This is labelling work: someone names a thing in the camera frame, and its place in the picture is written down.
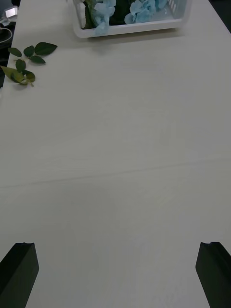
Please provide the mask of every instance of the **artificial flower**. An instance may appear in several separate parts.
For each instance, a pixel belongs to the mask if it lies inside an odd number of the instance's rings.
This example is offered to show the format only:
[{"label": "artificial flower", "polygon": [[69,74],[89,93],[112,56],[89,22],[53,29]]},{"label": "artificial flower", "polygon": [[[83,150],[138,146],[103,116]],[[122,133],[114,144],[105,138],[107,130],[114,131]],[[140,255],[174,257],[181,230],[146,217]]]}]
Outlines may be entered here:
[{"label": "artificial flower", "polygon": [[151,21],[156,13],[155,0],[136,0],[131,4],[130,13],[125,16],[125,23],[137,24]]},{"label": "artificial flower", "polygon": [[166,6],[167,0],[155,0],[156,9],[161,10]]},{"label": "artificial flower", "polygon": [[106,34],[109,28],[109,19],[115,12],[116,0],[103,0],[94,6],[93,18],[97,27],[95,35]]}]

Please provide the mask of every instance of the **leaf sprig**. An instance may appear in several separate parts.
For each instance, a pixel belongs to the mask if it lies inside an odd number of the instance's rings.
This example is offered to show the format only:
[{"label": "leaf sprig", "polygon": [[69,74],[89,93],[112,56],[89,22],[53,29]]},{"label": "leaf sprig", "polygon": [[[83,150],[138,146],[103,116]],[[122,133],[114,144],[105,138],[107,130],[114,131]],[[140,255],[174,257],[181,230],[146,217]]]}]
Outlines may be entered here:
[{"label": "leaf sprig", "polygon": [[[55,51],[56,45],[41,42],[35,47],[29,46],[24,49],[23,53],[26,59],[29,59],[33,63],[45,64],[45,60],[42,56],[47,56]],[[8,48],[9,53],[14,56],[21,58],[22,53],[15,47]],[[28,83],[33,87],[33,82],[35,81],[35,74],[26,70],[26,59],[17,59],[15,62],[15,68],[0,66],[4,74],[11,79],[13,82],[19,83],[20,85],[26,86]]]}]

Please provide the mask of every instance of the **white plastic basket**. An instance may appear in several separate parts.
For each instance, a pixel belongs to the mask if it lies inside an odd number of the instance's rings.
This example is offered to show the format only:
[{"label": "white plastic basket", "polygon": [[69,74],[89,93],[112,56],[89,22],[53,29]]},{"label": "white plastic basket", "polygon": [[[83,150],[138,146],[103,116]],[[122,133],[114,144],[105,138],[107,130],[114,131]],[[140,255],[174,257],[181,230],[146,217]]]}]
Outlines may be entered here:
[{"label": "white plastic basket", "polygon": [[[107,34],[125,34],[161,29],[179,28],[188,21],[192,0],[167,0],[166,7],[148,23],[110,26]],[[94,37],[94,29],[82,29],[85,25],[85,6],[80,0],[68,0],[75,34],[79,38]]]}]

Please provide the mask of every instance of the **light blue artificial flower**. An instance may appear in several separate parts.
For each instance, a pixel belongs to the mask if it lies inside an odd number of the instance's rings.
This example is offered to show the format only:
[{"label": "light blue artificial flower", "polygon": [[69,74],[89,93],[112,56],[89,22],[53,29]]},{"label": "light blue artificial flower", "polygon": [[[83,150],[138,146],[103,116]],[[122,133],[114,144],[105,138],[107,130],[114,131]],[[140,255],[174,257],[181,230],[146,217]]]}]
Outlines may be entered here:
[{"label": "light blue artificial flower", "polygon": [[95,35],[98,36],[107,33],[109,28],[109,19],[115,12],[115,5],[116,0],[103,0],[96,3],[93,12],[93,18],[97,24],[94,31]]},{"label": "light blue artificial flower", "polygon": [[167,0],[155,0],[155,2],[157,10],[163,9],[167,4]]},{"label": "light blue artificial flower", "polygon": [[136,0],[131,4],[130,12],[124,19],[127,25],[149,22],[156,13],[155,0]]},{"label": "light blue artificial flower", "polygon": [[130,6],[130,12],[132,16],[135,16],[135,14],[142,12],[142,2],[140,0],[136,0],[133,2]]}]

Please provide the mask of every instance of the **white table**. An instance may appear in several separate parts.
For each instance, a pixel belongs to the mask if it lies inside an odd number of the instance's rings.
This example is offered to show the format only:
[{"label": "white table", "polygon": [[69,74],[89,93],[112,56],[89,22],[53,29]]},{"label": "white table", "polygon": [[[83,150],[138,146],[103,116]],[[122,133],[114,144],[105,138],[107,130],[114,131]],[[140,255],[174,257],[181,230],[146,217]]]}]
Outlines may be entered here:
[{"label": "white table", "polygon": [[180,31],[80,40],[64,0],[23,0],[13,45],[40,41],[59,48],[0,105],[0,259],[35,242],[27,308],[208,308],[200,242],[231,251],[229,32],[194,0]]}]

